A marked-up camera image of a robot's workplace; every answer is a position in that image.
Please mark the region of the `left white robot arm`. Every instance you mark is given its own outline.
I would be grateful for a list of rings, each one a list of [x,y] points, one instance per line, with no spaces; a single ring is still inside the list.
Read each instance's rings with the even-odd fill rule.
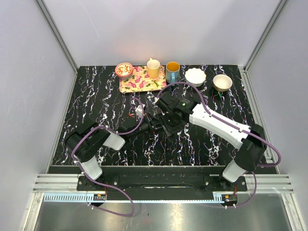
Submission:
[[[74,158],[89,176],[87,184],[93,190],[100,190],[104,185],[103,171],[96,160],[96,154],[102,146],[119,151],[122,148],[126,149],[134,137],[141,134],[154,134],[163,129],[159,119],[150,114],[144,115],[139,126],[137,119],[129,116],[118,128],[121,135],[99,128],[78,145],[87,133],[97,126],[98,124],[90,119],[69,133],[64,142],[66,148],[74,154]]]

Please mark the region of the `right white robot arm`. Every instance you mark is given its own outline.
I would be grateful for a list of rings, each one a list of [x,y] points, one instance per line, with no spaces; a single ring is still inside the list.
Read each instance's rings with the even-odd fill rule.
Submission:
[[[223,190],[231,190],[245,172],[255,171],[267,149],[264,129],[260,125],[250,127],[232,121],[205,107],[200,99],[179,99],[165,92],[156,104],[162,111],[159,119],[168,136],[176,134],[191,123],[220,136],[237,149],[235,158],[226,165],[219,178],[219,186]]]

